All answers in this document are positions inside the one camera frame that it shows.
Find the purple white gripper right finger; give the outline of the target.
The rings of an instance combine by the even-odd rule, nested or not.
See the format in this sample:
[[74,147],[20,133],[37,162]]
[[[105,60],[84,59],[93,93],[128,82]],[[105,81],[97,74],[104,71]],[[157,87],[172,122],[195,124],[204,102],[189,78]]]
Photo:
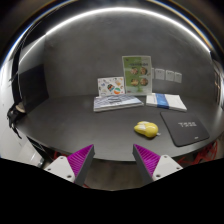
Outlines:
[[133,145],[133,156],[144,183],[152,183],[182,169],[170,156],[160,156],[137,144]]

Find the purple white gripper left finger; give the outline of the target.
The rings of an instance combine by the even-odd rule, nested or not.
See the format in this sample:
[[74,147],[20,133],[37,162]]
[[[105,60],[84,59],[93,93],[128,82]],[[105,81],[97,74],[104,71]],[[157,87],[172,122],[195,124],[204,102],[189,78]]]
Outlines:
[[69,156],[59,156],[45,171],[83,186],[94,155],[94,145],[91,144]]

